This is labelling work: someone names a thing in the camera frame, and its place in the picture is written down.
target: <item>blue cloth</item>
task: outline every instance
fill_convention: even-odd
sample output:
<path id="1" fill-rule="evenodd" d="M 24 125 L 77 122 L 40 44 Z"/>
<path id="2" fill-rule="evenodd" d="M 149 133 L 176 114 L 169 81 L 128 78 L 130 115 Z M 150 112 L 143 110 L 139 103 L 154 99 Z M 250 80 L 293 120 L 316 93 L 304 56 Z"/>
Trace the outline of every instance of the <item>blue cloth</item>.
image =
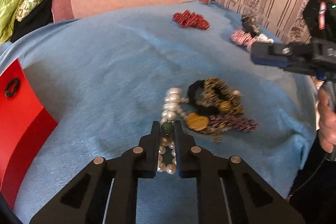
<path id="1" fill-rule="evenodd" d="M 186 9 L 211 27 L 179 28 L 172 15 Z M 210 76 L 240 90 L 245 117 L 260 125 L 249 134 L 230 130 L 220 144 L 185 130 L 214 155 L 241 156 L 285 197 L 315 138 L 315 90 L 307 76 L 254 65 L 230 42 L 238 28 L 240 15 L 195 1 L 55 23 L 4 50 L 0 71 L 19 58 L 38 98 L 59 122 L 17 196 L 14 211 L 23 223 L 93 158 L 114 158 L 136 146 L 152 121 L 160 120 L 167 89 L 186 92 Z M 159 173 L 139 181 L 137 223 L 197 221 L 196 180 Z"/>

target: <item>black device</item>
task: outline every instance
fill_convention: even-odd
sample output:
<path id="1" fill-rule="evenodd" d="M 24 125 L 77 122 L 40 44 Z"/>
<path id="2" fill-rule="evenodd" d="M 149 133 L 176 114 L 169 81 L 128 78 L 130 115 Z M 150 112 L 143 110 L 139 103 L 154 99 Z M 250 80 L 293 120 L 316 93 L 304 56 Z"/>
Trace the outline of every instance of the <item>black device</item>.
<path id="1" fill-rule="evenodd" d="M 251 60 L 255 64 L 276 66 L 286 71 L 316 76 L 325 81 L 330 108 L 336 111 L 336 4 L 332 0 L 309 0 L 303 18 L 312 35 L 308 44 L 255 42 Z M 336 146 L 325 158 L 336 161 Z"/>
<path id="2" fill-rule="evenodd" d="M 106 206 L 106 224 L 135 224 L 138 179 L 156 175 L 160 134 L 160 123 L 153 122 L 151 133 L 140 139 L 139 146 L 111 160 L 95 158 L 30 224 L 101 224 Z M 183 133 L 180 121 L 174 123 L 174 140 L 179 176 L 197 179 L 199 224 L 305 223 L 240 157 L 223 159 L 197 146 L 192 136 Z M 0 196 L 1 211 L 7 213 L 3 218 L 7 223 L 21 224 Z"/>

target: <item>blue bedsheet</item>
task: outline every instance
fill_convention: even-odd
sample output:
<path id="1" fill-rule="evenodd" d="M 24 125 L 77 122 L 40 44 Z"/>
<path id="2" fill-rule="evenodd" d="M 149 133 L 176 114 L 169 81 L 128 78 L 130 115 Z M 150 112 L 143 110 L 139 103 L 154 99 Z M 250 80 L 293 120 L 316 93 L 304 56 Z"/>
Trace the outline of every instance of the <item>blue bedsheet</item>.
<path id="1" fill-rule="evenodd" d="M 186 9 L 211 27 L 179 28 L 172 15 Z M 307 76 L 254 65 L 230 42 L 240 27 L 240 15 L 195 1 L 56 23 L 2 45 L 0 72 L 19 57 L 59 122 L 17 196 L 14 211 L 23 223 L 93 158 L 110 159 L 136 146 L 160 119 L 168 88 L 186 91 L 209 76 L 240 90 L 245 117 L 260 126 L 249 134 L 230 130 L 220 144 L 185 130 L 217 156 L 241 156 L 285 197 L 315 138 L 315 90 Z M 140 180 L 137 223 L 197 223 L 195 186 L 194 179 L 167 173 Z"/>

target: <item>human hand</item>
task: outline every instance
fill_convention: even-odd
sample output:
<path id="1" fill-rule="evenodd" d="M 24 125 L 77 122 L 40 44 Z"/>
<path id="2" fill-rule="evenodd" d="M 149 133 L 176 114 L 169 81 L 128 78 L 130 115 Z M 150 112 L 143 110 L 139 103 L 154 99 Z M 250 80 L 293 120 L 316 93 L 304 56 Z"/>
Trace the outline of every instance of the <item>human hand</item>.
<path id="1" fill-rule="evenodd" d="M 320 145 L 325 152 L 331 153 L 336 144 L 336 113 L 328 107 L 329 96 L 324 89 L 321 88 L 319 90 L 318 98 L 318 110 L 320 113 Z"/>

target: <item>screw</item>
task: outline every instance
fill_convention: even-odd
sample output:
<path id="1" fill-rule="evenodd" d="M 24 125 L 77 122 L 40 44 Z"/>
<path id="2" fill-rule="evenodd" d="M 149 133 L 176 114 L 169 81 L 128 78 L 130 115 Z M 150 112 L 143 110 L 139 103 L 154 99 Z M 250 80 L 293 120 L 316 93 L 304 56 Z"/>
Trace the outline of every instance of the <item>screw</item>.
<path id="1" fill-rule="evenodd" d="M 232 157 L 231 157 L 231 161 L 232 161 L 234 164 L 238 164 L 238 163 L 240 163 L 242 160 L 241 160 L 241 158 L 238 157 L 238 156 L 232 156 Z"/>
<path id="2" fill-rule="evenodd" d="M 97 157 L 93 160 L 94 164 L 102 164 L 104 162 L 104 158 L 103 157 Z"/>
<path id="3" fill-rule="evenodd" d="M 140 153 L 142 153 L 142 151 L 143 151 L 143 148 L 140 147 L 140 146 L 137 146 L 137 147 L 133 148 L 133 152 L 135 154 L 140 154 Z"/>
<path id="4" fill-rule="evenodd" d="M 289 48 L 284 48 L 283 50 L 282 50 L 282 53 L 283 54 L 287 54 L 287 53 L 289 53 L 290 52 L 290 49 Z"/>
<path id="5" fill-rule="evenodd" d="M 199 146 L 193 146 L 190 150 L 192 153 L 199 153 L 202 149 Z"/>

